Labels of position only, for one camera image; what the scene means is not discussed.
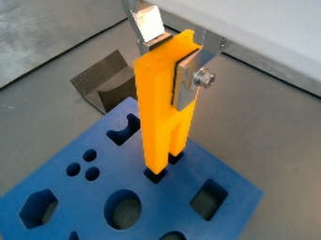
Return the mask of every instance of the blue foam board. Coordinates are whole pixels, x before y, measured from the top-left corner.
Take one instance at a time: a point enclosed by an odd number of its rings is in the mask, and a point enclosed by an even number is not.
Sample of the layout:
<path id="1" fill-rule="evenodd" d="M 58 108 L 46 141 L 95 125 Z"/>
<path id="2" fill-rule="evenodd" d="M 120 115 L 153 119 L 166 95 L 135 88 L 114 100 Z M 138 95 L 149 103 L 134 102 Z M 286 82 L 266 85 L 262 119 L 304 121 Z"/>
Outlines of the blue foam board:
<path id="1" fill-rule="evenodd" d="M 162 239 L 167 233 L 181 239 L 238 238 L 262 191 L 191 140 L 154 183 L 135 116 L 136 101 L 127 98 L 1 197 L 4 240 Z M 126 199 L 139 217 L 119 227 L 115 206 Z"/>

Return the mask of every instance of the yellow plastic part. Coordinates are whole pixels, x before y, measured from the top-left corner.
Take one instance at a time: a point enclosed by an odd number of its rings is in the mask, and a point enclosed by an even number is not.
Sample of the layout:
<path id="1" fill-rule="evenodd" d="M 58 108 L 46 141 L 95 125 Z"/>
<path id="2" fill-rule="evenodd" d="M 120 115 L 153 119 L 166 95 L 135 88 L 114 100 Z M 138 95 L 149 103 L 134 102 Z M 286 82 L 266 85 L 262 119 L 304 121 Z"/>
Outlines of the yellow plastic part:
<path id="1" fill-rule="evenodd" d="M 186 147 L 195 101 L 183 111 L 171 106 L 175 63 L 195 49 L 187 30 L 134 62 L 146 165 L 159 174 Z"/>

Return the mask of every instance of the small round hole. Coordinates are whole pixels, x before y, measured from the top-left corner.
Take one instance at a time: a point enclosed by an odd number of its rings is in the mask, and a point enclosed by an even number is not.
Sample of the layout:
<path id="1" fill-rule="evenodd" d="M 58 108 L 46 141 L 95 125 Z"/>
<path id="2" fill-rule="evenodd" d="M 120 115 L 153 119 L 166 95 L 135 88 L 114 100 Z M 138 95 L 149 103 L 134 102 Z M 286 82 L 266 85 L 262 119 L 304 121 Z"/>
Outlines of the small round hole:
<path id="1" fill-rule="evenodd" d="M 86 179 L 88 181 L 94 181 L 98 177 L 99 177 L 99 169 L 96 167 L 91 167 L 87 171 L 86 171 Z"/>
<path id="2" fill-rule="evenodd" d="M 139 219 L 142 203 L 136 194 L 130 190 L 116 191 L 106 203 L 104 217 L 110 226 L 116 230 L 130 228 Z"/>
<path id="3" fill-rule="evenodd" d="M 80 164 L 76 163 L 76 162 L 74 162 L 74 163 L 68 166 L 66 172 L 67 172 L 67 175 L 68 175 L 68 176 L 75 176 L 76 174 L 79 174 L 79 172 L 80 172 Z"/>
<path id="4" fill-rule="evenodd" d="M 78 233 L 76 232 L 72 232 L 70 234 L 70 239 L 68 240 L 79 240 L 79 236 L 78 236 Z"/>
<path id="5" fill-rule="evenodd" d="M 179 231 L 173 231 L 166 233 L 161 240 L 186 240 L 186 236 Z"/>
<path id="6" fill-rule="evenodd" d="M 87 162 L 94 161 L 96 158 L 96 151 L 94 149 L 90 149 L 88 151 L 86 151 L 84 155 L 83 155 L 83 159 Z"/>

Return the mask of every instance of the screw head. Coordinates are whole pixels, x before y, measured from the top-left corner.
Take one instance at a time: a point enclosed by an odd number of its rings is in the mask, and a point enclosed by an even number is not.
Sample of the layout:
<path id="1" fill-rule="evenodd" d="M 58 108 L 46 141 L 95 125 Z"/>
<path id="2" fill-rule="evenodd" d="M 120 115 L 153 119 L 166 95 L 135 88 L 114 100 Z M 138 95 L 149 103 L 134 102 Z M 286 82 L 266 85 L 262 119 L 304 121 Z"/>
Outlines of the screw head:
<path id="1" fill-rule="evenodd" d="M 194 73 L 194 84 L 197 86 L 202 86 L 203 88 L 209 89 L 215 81 L 215 75 L 206 69 L 201 68 L 195 73 Z"/>

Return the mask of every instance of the bolt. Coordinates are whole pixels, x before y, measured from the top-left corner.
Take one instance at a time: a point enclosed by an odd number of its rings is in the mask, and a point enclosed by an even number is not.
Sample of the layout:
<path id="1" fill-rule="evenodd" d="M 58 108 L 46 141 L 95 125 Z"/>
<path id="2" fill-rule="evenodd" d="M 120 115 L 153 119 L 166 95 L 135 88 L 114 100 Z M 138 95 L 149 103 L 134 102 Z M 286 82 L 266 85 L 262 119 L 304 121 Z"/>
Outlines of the bolt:
<path id="1" fill-rule="evenodd" d="M 226 42 L 227 42 L 227 39 L 225 37 L 222 37 L 222 39 L 221 39 L 221 47 L 225 47 Z"/>
<path id="2" fill-rule="evenodd" d="M 197 86 L 202 86 L 203 88 L 209 89 L 214 84 L 214 80 L 215 80 L 215 75 L 205 67 L 202 67 L 194 73 L 194 84 Z"/>

